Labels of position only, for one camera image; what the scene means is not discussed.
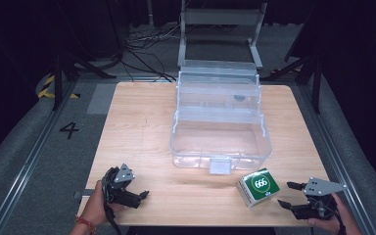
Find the plastic storage box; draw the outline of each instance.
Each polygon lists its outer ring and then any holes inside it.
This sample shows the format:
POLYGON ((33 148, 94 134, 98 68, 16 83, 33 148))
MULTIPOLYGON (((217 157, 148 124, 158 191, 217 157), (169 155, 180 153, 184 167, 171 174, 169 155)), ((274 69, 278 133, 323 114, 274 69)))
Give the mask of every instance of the plastic storage box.
POLYGON ((169 143, 173 162, 218 174, 258 169, 270 156, 271 144, 256 69, 240 74, 211 70, 181 69, 169 143))

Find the small box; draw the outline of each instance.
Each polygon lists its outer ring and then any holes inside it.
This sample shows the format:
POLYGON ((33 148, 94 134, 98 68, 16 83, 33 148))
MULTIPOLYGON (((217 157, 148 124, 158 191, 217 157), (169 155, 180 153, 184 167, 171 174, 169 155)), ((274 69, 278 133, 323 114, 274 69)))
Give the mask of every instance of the small box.
POLYGON ((272 198, 280 190, 267 168, 243 176, 237 189, 248 208, 272 198))

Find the black curtain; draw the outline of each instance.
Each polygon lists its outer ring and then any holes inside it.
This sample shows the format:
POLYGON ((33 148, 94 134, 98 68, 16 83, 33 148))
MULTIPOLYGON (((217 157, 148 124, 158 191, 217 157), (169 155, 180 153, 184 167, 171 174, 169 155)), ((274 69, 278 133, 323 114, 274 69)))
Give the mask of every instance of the black curtain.
POLYGON ((376 1, 317 1, 291 56, 310 56, 314 45, 322 51, 322 73, 376 170, 376 1))
POLYGON ((0 1, 0 143, 38 101, 35 87, 51 67, 45 37, 24 2, 0 1))
POLYGON ((134 27, 149 24, 147 0, 124 0, 124 10, 127 22, 134 27))

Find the wrist strap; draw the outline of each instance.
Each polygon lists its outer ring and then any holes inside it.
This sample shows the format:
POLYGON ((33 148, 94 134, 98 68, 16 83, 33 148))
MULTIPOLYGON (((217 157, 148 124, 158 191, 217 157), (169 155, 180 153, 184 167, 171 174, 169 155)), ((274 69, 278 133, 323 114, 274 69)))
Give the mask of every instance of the wrist strap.
POLYGON ((113 209, 108 206, 106 200, 105 200, 104 208, 105 208, 106 219, 111 224, 111 226, 115 229, 116 234, 121 235, 120 228, 115 222, 115 217, 116 217, 115 213, 113 212, 113 209))
POLYGON ((75 222, 87 225, 88 229, 90 229, 90 235, 96 235, 96 227, 94 227, 93 224, 91 224, 84 218, 78 216, 77 214, 75 215, 75 222))

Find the wooden table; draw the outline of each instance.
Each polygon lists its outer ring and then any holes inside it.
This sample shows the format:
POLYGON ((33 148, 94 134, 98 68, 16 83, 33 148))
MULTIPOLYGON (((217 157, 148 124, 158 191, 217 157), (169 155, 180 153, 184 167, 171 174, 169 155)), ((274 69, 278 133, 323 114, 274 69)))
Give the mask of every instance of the wooden table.
MULTIPOLYGON (((204 168, 179 168, 172 162, 169 136, 175 110, 175 83, 122 82, 109 110, 86 188, 93 189, 110 167, 126 163, 136 178, 127 190, 149 190, 138 209, 117 214, 121 225, 306 226, 277 199, 305 204, 303 192, 287 181, 306 183, 311 176, 328 179, 291 89, 262 87, 273 152, 262 165, 279 184, 270 201, 248 209, 235 184, 252 170, 230 175, 204 168)), ((83 198, 81 214, 88 198, 83 198)))

